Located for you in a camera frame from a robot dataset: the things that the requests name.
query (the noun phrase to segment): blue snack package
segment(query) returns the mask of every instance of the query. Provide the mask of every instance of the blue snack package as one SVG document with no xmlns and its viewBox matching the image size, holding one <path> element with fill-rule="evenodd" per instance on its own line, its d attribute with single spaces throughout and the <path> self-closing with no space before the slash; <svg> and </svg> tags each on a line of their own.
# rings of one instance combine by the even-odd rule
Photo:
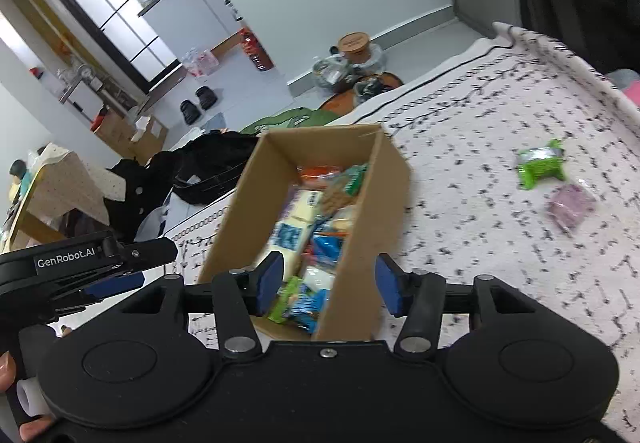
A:
<svg viewBox="0 0 640 443">
<path fill-rule="evenodd" d="M 313 333 L 316 330 L 318 317 L 329 297 L 329 291 L 321 289 L 314 293 L 309 286 L 302 283 L 298 298 L 287 309 L 286 317 L 289 317 L 305 331 Z"/>
<path fill-rule="evenodd" d="M 311 253 L 319 262 L 334 267 L 340 259 L 342 243 L 341 237 L 314 233 L 311 236 Z"/>
</svg>

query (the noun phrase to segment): table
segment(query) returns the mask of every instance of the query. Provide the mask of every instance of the table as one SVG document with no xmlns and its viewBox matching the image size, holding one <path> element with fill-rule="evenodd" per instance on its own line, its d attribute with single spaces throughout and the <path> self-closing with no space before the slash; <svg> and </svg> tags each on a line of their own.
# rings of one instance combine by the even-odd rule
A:
<svg viewBox="0 0 640 443">
<path fill-rule="evenodd" d="M 4 252 L 26 248 L 30 239 L 42 245 L 64 239 L 45 221 L 62 217 L 74 208 L 108 225 L 103 198 L 124 201 L 123 178 L 82 162 L 74 152 L 50 144 L 40 158 L 43 165 L 20 202 Z"/>
</svg>

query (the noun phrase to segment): bed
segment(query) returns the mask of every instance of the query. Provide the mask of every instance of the bed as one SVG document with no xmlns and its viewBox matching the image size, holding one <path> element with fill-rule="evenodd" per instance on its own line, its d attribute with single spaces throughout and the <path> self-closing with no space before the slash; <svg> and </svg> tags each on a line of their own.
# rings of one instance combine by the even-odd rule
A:
<svg viewBox="0 0 640 443">
<path fill-rule="evenodd" d="M 605 422 L 629 441 L 640 424 L 640 112 L 563 44 L 496 24 L 462 55 L 332 124 L 383 123 L 413 169 L 396 261 L 470 283 L 490 273 L 608 344 L 620 384 Z M 596 213 L 569 237 L 546 215 L 560 183 L 518 187 L 514 153 L 562 140 L 565 168 L 596 189 Z M 230 193 L 165 235 L 180 249 L 167 272 L 197 278 Z M 381 339 L 401 322 L 382 311 Z M 191 332 L 216 343 L 211 317 Z M 441 345 L 467 330 L 443 323 Z"/>
</svg>

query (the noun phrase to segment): finger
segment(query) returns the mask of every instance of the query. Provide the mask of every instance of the finger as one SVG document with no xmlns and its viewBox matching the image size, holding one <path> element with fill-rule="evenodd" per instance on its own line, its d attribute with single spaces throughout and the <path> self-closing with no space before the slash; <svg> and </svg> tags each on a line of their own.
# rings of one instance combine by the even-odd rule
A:
<svg viewBox="0 0 640 443">
<path fill-rule="evenodd" d="M 46 431 L 46 429 L 51 425 L 53 425 L 53 418 L 49 415 L 28 423 L 23 423 L 20 425 L 20 437 L 22 438 L 22 441 L 31 441 L 33 438 Z"/>
<path fill-rule="evenodd" d="M 15 381 L 15 360 L 7 351 L 0 357 L 0 393 L 5 393 Z"/>
</svg>

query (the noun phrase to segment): cardboard box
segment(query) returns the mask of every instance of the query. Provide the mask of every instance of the cardboard box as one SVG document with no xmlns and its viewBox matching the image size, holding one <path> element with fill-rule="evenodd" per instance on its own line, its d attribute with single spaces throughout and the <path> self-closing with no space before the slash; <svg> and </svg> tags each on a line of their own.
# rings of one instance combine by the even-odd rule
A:
<svg viewBox="0 0 640 443">
<path fill-rule="evenodd" d="M 369 163 L 357 201 L 353 230 L 342 249 L 329 301 L 314 340 L 369 340 L 380 325 L 381 299 L 374 262 L 394 253 L 404 220 L 410 168 L 378 124 L 274 129 L 249 159 L 215 237 L 199 282 L 253 264 L 282 211 L 298 166 Z M 308 340 L 305 331 L 255 318 L 278 340 Z"/>
<path fill-rule="evenodd" d="M 131 143 L 131 150 L 140 165 L 146 165 L 153 156 L 161 152 L 167 132 L 167 127 L 151 116 L 142 138 Z"/>
<path fill-rule="evenodd" d="M 136 133 L 135 127 L 113 111 L 109 111 L 95 134 L 123 158 L 135 159 L 144 166 L 161 152 L 167 132 L 167 127 L 151 116 L 142 137 L 137 142 L 132 142 L 131 138 Z"/>
<path fill-rule="evenodd" d="M 97 137 L 126 159 L 135 158 L 131 150 L 131 138 L 134 133 L 135 129 L 133 126 L 111 110 L 102 120 L 100 127 L 95 131 Z"/>
</svg>

